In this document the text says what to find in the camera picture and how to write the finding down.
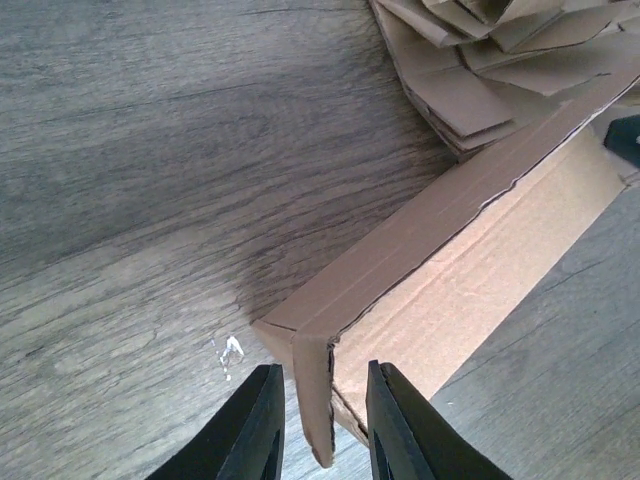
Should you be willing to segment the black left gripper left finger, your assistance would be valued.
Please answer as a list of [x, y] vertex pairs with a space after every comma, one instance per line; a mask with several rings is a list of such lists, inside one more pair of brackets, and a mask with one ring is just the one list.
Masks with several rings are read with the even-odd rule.
[[218, 412], [152, 480], [281, 478], [285, 436], [283, 369], [256, 367]]

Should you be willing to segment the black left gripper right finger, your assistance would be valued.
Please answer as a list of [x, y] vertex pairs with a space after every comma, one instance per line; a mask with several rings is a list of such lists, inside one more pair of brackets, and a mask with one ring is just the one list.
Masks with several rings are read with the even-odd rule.
[[375, 479], [510, 480], [393, 364], [368, 364], [367, 427]]

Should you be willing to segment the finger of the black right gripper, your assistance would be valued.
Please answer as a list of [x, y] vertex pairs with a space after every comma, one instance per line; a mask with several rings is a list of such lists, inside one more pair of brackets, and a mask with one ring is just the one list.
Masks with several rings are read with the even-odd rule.
[[640, 164], [640, 115], [617, 118], [609, 123], [604, 147], [631, 165]]

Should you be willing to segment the cardboard box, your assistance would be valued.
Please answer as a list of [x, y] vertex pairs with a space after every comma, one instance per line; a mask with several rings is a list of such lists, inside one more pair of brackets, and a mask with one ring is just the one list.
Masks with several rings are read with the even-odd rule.
[[371, 360], [433, 396], [624, 190], [591, 122], [638, 79], [631, 60], [449, 169], [254, 323], [320, 466], [337, 426], [368, 438]]

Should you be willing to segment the stack of flat cardboard boxes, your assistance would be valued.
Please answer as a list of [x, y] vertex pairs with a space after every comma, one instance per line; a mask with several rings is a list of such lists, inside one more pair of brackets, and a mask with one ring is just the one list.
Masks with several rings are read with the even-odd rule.
[[461, 158], [552, 118], [576, 132], [639, 80], [635, 1], [375, 1], [372, 11], [405, 94]]

